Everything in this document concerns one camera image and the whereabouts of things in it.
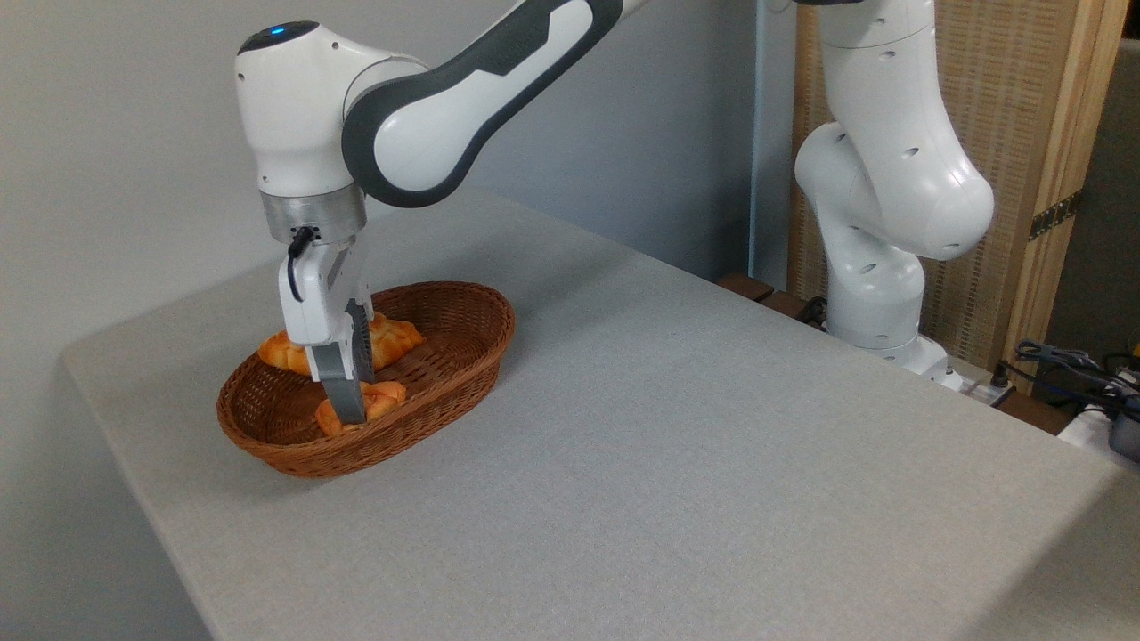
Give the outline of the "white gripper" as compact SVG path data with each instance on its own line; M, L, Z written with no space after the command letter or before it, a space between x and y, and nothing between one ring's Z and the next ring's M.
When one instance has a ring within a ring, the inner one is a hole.
M296 235L280 265L280 308L290 341L309 346L314 378L321 381L342 425L367 421L360 383L375 382L373 307L363 276L367 255L355 235L327 244L316 235Z

